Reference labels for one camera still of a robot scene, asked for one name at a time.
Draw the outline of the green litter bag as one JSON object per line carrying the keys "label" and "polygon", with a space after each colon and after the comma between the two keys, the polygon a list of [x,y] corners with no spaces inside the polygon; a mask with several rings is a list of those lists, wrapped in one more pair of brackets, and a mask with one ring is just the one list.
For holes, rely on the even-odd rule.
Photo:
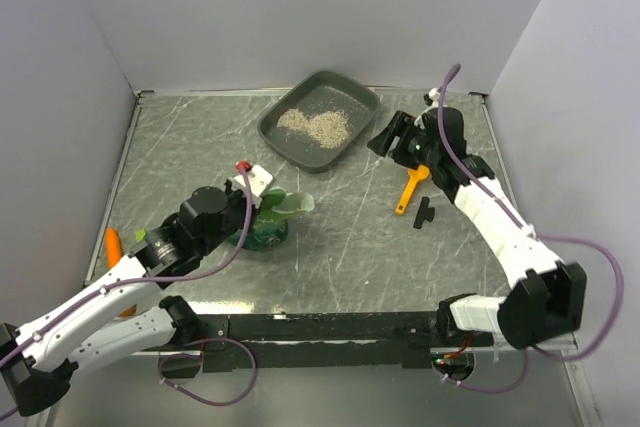
{"label": "green litter bag", "polygon": [[262,203],[242,248],[262,251],[282,244],[288,237],[290,219],[309,213],[315,208],[314,198],[304,192],[288,192],[281,187],[271,188]]}

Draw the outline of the yellow plastic scoop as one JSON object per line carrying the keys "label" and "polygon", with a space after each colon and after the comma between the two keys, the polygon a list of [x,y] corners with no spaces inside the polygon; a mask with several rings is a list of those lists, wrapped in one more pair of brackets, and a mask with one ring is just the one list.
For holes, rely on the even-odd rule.
{"label": "yellow plastic scoop", "polygon": [[416,169],[408,169],[407,173],[407,183],[395,208],[397,215],[403,215],[405,213],[417,186],[429,177],[430,169],[424,165],[420,165]]}

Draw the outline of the black bag clip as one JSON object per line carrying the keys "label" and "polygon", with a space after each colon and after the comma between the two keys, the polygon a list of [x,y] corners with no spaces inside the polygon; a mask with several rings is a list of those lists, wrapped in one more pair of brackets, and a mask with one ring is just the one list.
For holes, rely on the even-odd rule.
{"label": "black bag clip", "polygon": [[425,223],[431,223],[435,217],[435,208],[427,196],[421,198],[420,205],[413,222],[414,229],[421,229]]}

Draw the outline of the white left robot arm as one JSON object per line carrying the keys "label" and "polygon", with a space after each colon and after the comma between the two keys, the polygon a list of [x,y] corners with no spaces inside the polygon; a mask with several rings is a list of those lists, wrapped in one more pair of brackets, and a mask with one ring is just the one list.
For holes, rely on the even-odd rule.
{"label": "white left robot arm", "polygon": [[130,320],[122,311],[173,283],[217,274],[238,255],[199,273],[202,260],[233,234],[245,238],[270,187],[244,172],[223,189],[201,187],[96,282],[41,317],[1,326],[1,377],[22,417],[61,400],[74,376],[149,347],[189,347],[197,317],[181,299]]}

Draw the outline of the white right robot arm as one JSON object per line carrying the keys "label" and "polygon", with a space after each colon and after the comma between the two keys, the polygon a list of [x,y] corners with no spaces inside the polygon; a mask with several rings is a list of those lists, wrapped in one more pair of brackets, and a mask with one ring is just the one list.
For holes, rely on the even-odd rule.
{"label": "white right robot arm", "polygon": [[441,341],[454,346],[471,332],[486,332],[524,349],[580,327],[584,269],[564,262],[535,237],[489,164],[468,152],[459,110],[431,109],[420,118],[398,110],[367,146],[403,167],[426,167],[478,230],[507,278],[503,297],[460,294],[441,301],[436,322]]}

